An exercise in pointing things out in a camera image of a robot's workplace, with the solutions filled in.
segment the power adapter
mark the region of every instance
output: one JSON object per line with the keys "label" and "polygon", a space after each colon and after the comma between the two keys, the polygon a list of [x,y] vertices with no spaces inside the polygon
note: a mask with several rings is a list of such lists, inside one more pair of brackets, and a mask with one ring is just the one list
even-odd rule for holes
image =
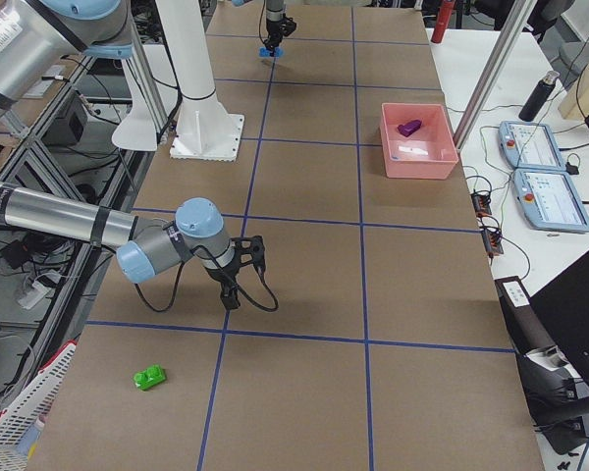
{"label": "power adapter", "polygon": [[28,260],[30,254],[21,240],[14,240],[0,249],[0,255],[14,270],[21,268]]}
{"label": "power adapter", "polygon": [[16,300],[24,309],[32,309],[41,301],[51,289],[56,288],[62,275],[50,270],[33,280],[25,280],[22,288],[16,291]]}

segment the green toy block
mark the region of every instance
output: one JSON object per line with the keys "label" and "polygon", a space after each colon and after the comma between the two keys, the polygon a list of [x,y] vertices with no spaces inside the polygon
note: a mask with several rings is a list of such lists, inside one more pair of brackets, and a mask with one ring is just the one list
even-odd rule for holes
{"label": "green toy block", "polygon": [[134,374],[135,387],[142,391],[149,390],[159,383],[166,381],[166,373],[159,365],[152,365],[144,371],[138,371]]}

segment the black water bottle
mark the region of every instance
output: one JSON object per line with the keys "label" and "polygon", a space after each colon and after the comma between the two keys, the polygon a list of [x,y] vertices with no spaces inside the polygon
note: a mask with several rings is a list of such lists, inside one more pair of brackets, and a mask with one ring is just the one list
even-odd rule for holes
{"label": "black water bottle", "polygon": [[532,121],[535,119],[541,107],[548,100],[550,93],[554,90],[558,78],[559,73],[557,71],[549,71],[545,77],[539,80],[539,83],[534,87],[534,90],[532,90],[528,100],[519,112],[519,119],[521,121]]}

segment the blue tape line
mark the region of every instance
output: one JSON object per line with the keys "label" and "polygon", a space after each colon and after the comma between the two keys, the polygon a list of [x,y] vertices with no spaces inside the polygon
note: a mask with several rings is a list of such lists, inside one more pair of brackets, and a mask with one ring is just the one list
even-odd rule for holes
{"label": "blue tape line", "polygon": [[140,322],[117,322],[117,321],[85,321],[88,326],[107,326],[107,327],[131,327],[139,329],[154,329],[159,331],[182,331],[182,332],[200,332],[202,334],[222,334],[221,329],[210,329],[207,327],[191,326],[170,326],[162,324],[147,324]]}
{"label": "blue tape line", "polygon": [[480,234],[479,229],[431,228],[429,226],[407,226],[382,223],[364,223],[366,228],[410,229],[413,231],[436,231],[440,233]]}
{"label": "blue tape line", "polygon": [[512,348],[494,346],[449,345],[445,343],[421,343],[414,341],[369,340],[371,345],[406,346],[411,348],[428,348],[437,350],[483,351],[488,353],[514,353]]}
{"label": "blue tape line", "polygon": [[[215,81],[237,81],[237,82],[248,82],[248,83],[270,83],[269,80],[259,80],[252,78],[215,78]],[[419,91],[443,91],[442,88],[436,88],[431,86],[392,86],[392,85],[354,85],[352,83],[323,83],[323,82],[312,82],[312,81],[286,81],[286,80],[273,80],[272,83],[277,85],[298,85],[298,86],[337,86],[337,87],[348,87],[353,88],[355,86],[359,88],[379,88],[383,90],[419,90]]]}
{"label": "blue tape line", "polygon": [[209,404],[207,405],[207,414],[205,415],[205,426],[203,428],[203,438],[200,443],[200,453],[198,455],[198,462],[196,463],[196,471],[201,471],[203,469],[203,462],[205,460],[205,450],[207,449],[207,439],[209,438],[209,426],[211,425],[212,412],[214,410],[214,400],[216,399],[216,389],[218,388],[218,379],[220,377],[220,366],[223,362],[223,352],[225,351],[225,340],[227,339],[228,325],[229,311],[227,311],[225,314],[225,322],[223,323],[220,345],[218,346],[218,357],[216,358],[216,367],[214,368],[212,389],[209,393]]}
{"label": "blue tape line", "polygon": [[349,339],[349,338],[345,338],[345,337],[309,336],[306,334],[282,334],[279,332],[228,330],[227,334],[232,335],[232,336],[245,336],[245,337],[263,337],[263,338],[290,339],[290,340],[316,340],[316,341],[330,341],[330,342],[337,342],[337,343],[362,343],[362,344],[365,344],[365,340],[363,340],[363,339]]}
{"label": "blue tape line", "polygon": [[[149,212],[149,213],[166,213],[174,214],[172,209],[156,209],[156,208],[134,208],[134,211]],[[409,231],[434,231],[441,233],[460,233],[460,234],[480,234],[477,229],[456,229],[456,228],[434,228],[428,226],[409,226],[406,224],[382,224],[382,223],[359,223],[353,221],[331,221],[323,219],[299,219],[299,218],[284,218],[280,216],[251,216],[239,214],[223,214],[226,218],[237,219],[251,219],[258,221],[282,221],[287,223],[309,223],[309,224],[331,224],[340,226],[362,226],[363,228],[384,228],[384,229],[406,229]]]}
{"label": "blue tape line", "polygon": [[266,115],[268,115],[268,104],[271,100],[271,89],[273,88],[273,76],[275,75],[275,59],[273,59],[273,65],[271,66],[271,75],[269,77],[268,87],[266,89],[266,101],[264,102],[264,112],[262,115],[262,123],[259,127],[259,138],[257,139],[257,148],[255,149],[255,159],[253,160],[253,170],[251,172],[251,181],[248,186],[248,195],[246,196],[246,206],[244,207],[244,220],[242,222],[241,236],[244,237],[246,231],[246,224],[248,222],[248,210],[251,206],[251,199],[253,197],[253,188],[255,186],[255,175],[257,173],[257,165],[259,163],[259,153],[262,148],[262,137],[264,135],[264,127],[266,126]]}
{"label": "blue tape line", "polygon": [[362,323],[364,331],[364,372],[366,382],[366,424],[368,434],[369,447],[369,471],[375,470],[375,446],[373,442],[373,399],[371,391],[371,357],[369,352],[369,319],[368,319],[368,302],[366,296],[366,251],[364,245],[364,195],[362,191],[362,162],[360,158],[360,127],[359,114],[357,111],[357,65],[355,53],[355,12],[353,7],[350,9],[351,13],[351,39],[352,39],[352,53],[353,53],[353,100],[355,109],[355,143],[358,144],[355,148],[357,154],[357,199],[359,211],[359,226],[360,226],[360,273],[362,275]]}
{"label": "blue tape line", "polygon": [[[179,331],[179,332],[196,332],[200,334],[219,334],[222,335],[225,331],[223,329],[213,329],[205,327],[190,327],[190,326],[167,326],[161,324],[149,324],[139,322],[118,322],[118,321],[93,321],[85,322],[88,326],[108,326],[108,327],[126,327],[130,329],[153,329],[163,331]],[[514,353],[512,348],[501,348],[495,346],[471,346],[471,345],[451,345],[446,343],[424,343],[415,341],[399,341],[399,340],[365,340],[365,339],[351,339],[348,337],[333,337],[333,336],[313,336],[306,334],[284,334],[275,332],[261,332],[261,331],[243,331],[227,329],[226,333],[235,336],[249,336],[249,337],[268,337],[276,339],[292,339],[292,340],[313,340],[313,341],[328,341],[335,343],[368,343],[370,345],[384,345],[384,346],[403,346],[412,348],[429,348],[439,350],[460,350],[460,351],[484,351],[487,353]]]}
{"label": "blue tape line", "polygon": [[342,145],[348,147],[355,147],[355,142],[332,142],[329,140],[293,140],[293,139],[279,139],[275,137],[262,137],[264,142],[286,142],[286,143],[298,143],[298,144],[315,144],[315,145]]}
{"label": "blue tape line", "polygon": [[[257,39],[257,35],[252,34],[215,34],[205,33],[206,36],[212,37],[239,37]],[[371,40],[353,40],[353,39],[321,39],[316,37],[285,37],[284,41],[318,41],[318,42],[345,42],[345,43],[363,43],[363,44],[396,44],[400,46],[430,46],[425,42],[405,42],[405,41],[371,41]]]}

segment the brown table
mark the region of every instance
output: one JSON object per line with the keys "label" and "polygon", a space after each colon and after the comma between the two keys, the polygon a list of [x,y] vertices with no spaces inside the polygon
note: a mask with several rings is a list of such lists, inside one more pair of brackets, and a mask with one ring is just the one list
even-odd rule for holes
{"label": "brown table", "polygon": [[[28,469],[543,469],[461,168],[384,176],[381,103],[444,103],[420,16],[291,7],[273,64],[259,9],[219,4],[208,35],[246,116],[238,160],[163,148],[135,211],[211,198],[232,235],[264,236],[280,310],[225,312],[192,262],[156,314],[114,265]],[[144,284],[153,304],[174,275]],[[153,363],[168,381],[136,390]]]}

